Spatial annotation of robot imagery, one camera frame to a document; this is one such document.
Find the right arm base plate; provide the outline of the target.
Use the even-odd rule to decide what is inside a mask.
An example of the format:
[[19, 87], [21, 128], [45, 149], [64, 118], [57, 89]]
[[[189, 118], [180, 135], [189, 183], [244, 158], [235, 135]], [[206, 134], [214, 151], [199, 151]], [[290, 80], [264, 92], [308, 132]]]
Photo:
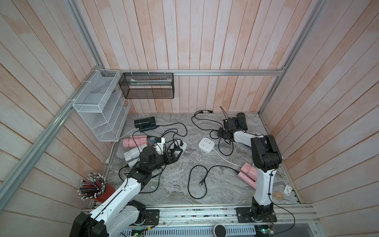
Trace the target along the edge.
[[239, 223], [277, 222], [274, 212], [274, 204], [259, 205], [254, 199], [251, 207], [237, 207], [236, 214]]

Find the pink hair dryer under arm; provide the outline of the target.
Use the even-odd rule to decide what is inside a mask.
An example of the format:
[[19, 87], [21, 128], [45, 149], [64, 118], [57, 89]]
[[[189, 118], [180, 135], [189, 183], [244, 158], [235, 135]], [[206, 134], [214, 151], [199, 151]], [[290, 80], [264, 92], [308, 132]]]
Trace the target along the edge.
[[245, 163], [240, 169], [238, 177], [242, 179], [245, 183], [247, 183], [250, 187], [252, 187], [254, 190], [257, 189], [258, 172], [256, 167], [251, 166], [248, 163]]

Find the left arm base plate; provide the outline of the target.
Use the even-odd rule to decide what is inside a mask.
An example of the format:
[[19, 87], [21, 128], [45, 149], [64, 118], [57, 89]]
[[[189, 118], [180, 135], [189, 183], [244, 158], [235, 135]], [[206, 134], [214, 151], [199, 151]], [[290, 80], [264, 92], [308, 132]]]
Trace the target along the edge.
[[157, 226], [159, 224], [159, 209], [147, 209], [139, 213], [137, 221], [132, 224], [132, 226]]

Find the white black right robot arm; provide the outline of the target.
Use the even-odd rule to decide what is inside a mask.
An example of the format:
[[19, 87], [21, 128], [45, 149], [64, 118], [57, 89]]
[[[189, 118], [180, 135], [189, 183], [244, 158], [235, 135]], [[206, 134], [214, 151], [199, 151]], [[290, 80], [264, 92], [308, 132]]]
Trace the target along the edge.
[[249, 133], [244, 113], [224, 119], [217, 136], [251, 148], [253, 164], [258, 175], [254, 203], [260, 206], [271, 205], [272, 198], [270, 195], [272, 194], [274, 176], [282, 163], [282, 155], [274, 137], [270, 134], [254, 135]]

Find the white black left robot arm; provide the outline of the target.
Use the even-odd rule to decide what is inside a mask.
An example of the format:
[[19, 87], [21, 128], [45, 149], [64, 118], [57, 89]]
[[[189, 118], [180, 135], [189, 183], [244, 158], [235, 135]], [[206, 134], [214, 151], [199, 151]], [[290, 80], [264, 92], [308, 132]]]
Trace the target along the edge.
[[134, 199], [152, 179], [155, 170], [175, 163], [183, 153], [181, 147], [158, 154], [152, 146], [145, 147], [138, 162], [123, 184], [99, 207], [89, 214], [80, 213], [74, 220], [71, 237], [113, 237], [133, 224], [155, 226], [159, 210], [147, 211], [146, 206]]

